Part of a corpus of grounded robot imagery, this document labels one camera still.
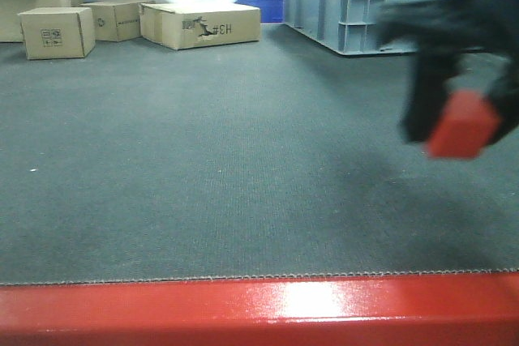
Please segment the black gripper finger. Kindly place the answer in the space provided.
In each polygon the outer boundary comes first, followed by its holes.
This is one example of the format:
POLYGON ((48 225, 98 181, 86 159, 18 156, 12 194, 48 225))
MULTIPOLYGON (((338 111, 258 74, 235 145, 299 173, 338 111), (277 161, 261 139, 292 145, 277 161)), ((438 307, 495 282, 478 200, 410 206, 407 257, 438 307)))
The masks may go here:
POLYGON ((460 74, 461 54, 451 50, 420 49, 415 57, 410 93, 401 119, 407 143, 426 142, 449 98, 448 81, 460 74))
POLYGON ((486 143, 490 147, 518 127, 518 60, 510 60, 502 73, 495 79, 487 93, 486 99, 500 116, 500 124, 486 143))

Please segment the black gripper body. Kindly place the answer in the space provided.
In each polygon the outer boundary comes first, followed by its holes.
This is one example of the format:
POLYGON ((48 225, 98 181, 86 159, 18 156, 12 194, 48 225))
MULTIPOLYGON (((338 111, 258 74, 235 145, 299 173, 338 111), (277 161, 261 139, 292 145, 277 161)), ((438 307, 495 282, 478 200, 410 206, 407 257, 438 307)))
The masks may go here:
POLYGON ((426 0, 389 3, 377 15, 377 44, 481 49, 518 55, 518 0, 426 0))

